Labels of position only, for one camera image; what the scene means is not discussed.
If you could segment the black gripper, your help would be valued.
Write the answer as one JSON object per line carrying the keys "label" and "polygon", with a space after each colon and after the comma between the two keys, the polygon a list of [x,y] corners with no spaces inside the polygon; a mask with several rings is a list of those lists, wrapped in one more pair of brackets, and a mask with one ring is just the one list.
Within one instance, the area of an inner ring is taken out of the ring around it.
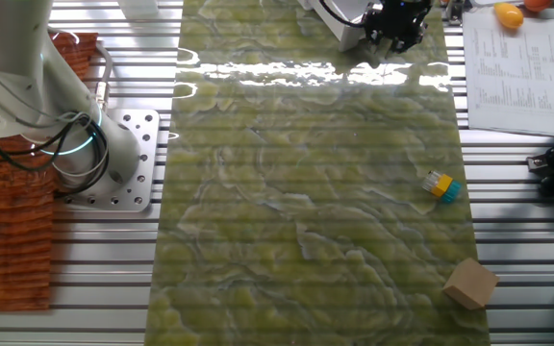
{"label": "black gripper", "polygon": [[425,26],[419,26],[432,8],[430,0],[379,0],[370,2],[363,16],[363,25],[370,30],[370,42],[379,45],[392,39],[392,32],[403,32],[392,40],[391,51],[405,53],[422,42]]}

